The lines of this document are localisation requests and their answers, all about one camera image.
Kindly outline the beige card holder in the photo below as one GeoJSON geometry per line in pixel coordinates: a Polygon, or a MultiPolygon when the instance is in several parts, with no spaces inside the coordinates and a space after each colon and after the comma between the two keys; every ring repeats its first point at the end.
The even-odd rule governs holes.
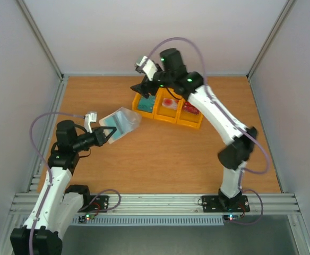
{"type": "Polygon", "coordinates": [[[132,132],[139,127],[142,121],[142,115],[121,107],[115,112],[103,117],[99,120],[100,126],[115,127],[116,131],[108,139],[108,143],[112,144],[132,132]]]}

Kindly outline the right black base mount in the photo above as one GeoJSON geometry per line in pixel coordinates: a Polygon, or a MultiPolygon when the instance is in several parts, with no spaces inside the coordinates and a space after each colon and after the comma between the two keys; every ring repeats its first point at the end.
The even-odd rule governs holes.
{"type": "Polygon", "coordinates": [[[245,195],[227,199],[225,202],[221,202],[218,195],[203,195],[197,203],[204,213],[248,213],[251,210],[248,197],[245,195]]]}

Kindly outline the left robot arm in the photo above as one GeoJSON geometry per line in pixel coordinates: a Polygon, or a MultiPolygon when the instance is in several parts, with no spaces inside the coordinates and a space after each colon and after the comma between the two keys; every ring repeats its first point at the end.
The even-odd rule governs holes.
{"type": "Polygon", "coordinates": [[[69,182],[80,152],[104,145],[117,129],[99,126],[77,134],[77,127],[71,120],[56,126],[56,142],[50,151],[39,197],[22,227],[14,228],[10,235],[14,254],[61,254],[63,237],[73,217],[91,208],[89,187],[69,182]]]}

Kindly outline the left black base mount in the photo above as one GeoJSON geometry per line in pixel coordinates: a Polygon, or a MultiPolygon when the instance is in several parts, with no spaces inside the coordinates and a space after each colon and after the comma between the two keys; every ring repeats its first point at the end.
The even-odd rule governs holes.
{"type": "Polygon", "coordinates": [[[100,195],[95,198],[95,200],[85,207],[81,208],[79,213],[95,213],[95,212],[103,212],[106,213],[109,205],[109,196],[108,195],[100,195]]]}

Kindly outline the pink red card in bin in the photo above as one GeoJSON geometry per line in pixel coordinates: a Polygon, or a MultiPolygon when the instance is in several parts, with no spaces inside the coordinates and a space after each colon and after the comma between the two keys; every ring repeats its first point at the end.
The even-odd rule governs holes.
{"type": "Polygon", "coordinates": [[[167,109],[177,110],[178,103],[179,103],[178,100],[171,99],[171,98],[164,98],[162,101],[162,106],[167,109]]]}

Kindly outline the aluminium front rail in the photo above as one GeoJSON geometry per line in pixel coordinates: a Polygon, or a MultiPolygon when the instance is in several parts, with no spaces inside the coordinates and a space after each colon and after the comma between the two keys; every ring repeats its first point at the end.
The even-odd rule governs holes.
{"type": "MultiPolygon", "coordinates": [[[[201,215],[201,194],[122,194],[120,205],[109,210],[110,215],[201,215]]],[[[245,215],[300,215],[294,194],[265,193],[258,198],[246,194],[250,211],[245,215]]],[[[18,193],[10,207],[11,213],[29,214],[38,199],[37,193],[18,193]]]]}

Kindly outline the yellow plastic bin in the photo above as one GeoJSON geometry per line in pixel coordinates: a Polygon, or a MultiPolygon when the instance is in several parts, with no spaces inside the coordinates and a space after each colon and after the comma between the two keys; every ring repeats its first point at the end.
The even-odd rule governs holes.
{"type": "Polygon", "coordinates": [[[181,96],[175,94],[172,89],[160,88],[156,94],[153,119],[157,121],[176,124],[178,116],[177,110],[164,108],[162,106],[162,101],[164,98],[175,99],[178,100],[179,102],[182,100],[181,96]]]}
{"type": "Polygon", "coordinates": [[[150,95],[148,98],[137,93],[132,101],[132,110],[141,114],[145,118],[153,119],[156,96],[150,95]]]}
{"type": "Polygon", "coordinates": [[[194,129],[199,129],[202,123],[203,115],[200,112],[198,115],[191,114],[182,110],[183,103],[186,102],[185,100],[181,100],[179,102],[177,108],[177,120],[176,123],[178,125],[187,126],[194,129]]]}

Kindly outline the green card in bin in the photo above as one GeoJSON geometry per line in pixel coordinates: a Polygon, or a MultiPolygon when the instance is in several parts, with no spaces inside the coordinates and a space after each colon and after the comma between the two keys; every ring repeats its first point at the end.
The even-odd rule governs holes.
{"type": "Polygon", "coordinates": [[[152,113],[156,98],[149,96],[148,98],[141,97],[137,109],[139,111],[152,113]]]}

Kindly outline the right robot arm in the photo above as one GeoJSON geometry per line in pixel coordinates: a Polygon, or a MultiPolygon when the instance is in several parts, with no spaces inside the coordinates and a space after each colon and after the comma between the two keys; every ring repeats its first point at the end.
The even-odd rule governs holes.
{"type": "Polygon", "coordinates": [[[223,166],[218,204],[224,211],[232,210],[242,196],[242,173],[254,150],[257,129],[248,128],[236,119],[215,96],[203,76],[196,71],[187,71],[180,51],[166,49],[160,53],[160,60],[157,64],[147,56],[141,56],[135,69],[143,73],[144,78],[131,89],[147,98],[155,95],[159,88],[170,88],[212,124],[226,145],[218,152],[218,160],[223,166]]]}

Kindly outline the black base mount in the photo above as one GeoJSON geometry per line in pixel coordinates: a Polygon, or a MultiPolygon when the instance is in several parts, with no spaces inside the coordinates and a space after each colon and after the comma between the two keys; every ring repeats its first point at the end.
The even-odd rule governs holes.
{"type": "Polygon", "coordinates": [[[106,213],[109,205],[109,196],[108,195],[100,195],[95,198],[95,200],[85,207],[81,208],[79,213],[95,213],[95,212],[103,212],[106,213]]]}
{"type": "Polygon", "coordinates": [[[197,203],[204,213],[248,213],[251,210],[248,197],[245,195],[227,199],[225,202],[221,202],[218,195],[203,195],[197,203]]]}

